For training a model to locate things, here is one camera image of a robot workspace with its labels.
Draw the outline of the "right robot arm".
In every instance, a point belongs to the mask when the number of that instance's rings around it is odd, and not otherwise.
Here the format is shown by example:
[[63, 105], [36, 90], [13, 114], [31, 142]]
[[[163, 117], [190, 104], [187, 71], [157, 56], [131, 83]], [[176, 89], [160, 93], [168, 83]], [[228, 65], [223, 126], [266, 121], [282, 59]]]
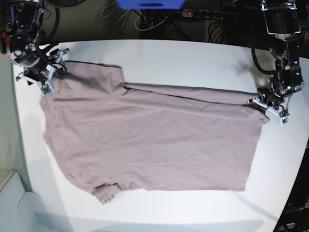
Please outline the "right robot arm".
[[41, 0], [27, 0], [20, 10], [11, 14], [11, 30], [1, 32], [0, 44], [1, 53], [6, 54], [13, 65], [23, 68], [16, 79], [37, 85], [41, 95], [45, 96], [54, 91], [52, 79], [55, 74], [67, 71], [62, 57], [69, 49], [53, 50], [58, 43], [50, 43], [44, 49], [39, 47], [43, 13]]

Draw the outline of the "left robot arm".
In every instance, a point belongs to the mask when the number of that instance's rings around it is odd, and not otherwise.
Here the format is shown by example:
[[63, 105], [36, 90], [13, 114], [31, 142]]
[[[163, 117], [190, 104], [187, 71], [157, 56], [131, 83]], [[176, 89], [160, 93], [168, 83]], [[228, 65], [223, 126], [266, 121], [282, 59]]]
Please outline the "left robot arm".
[[275, 59], [275, 69], [267, 71], [258, 63], [255, 47], [251, 48], [253, 62], [259, 72], [269, 75], [269, 82], [258, 88], [258, 97], [250, 99], [273, 113], [280, 124], [289, 122], [289, 106], [294, 93], [305, 86], [299, 63], [299, 43], [301, 26], [294, 0], [263, 0], [261, 10], [264, 15], [268, 35], [274, 38], [270, 52]]

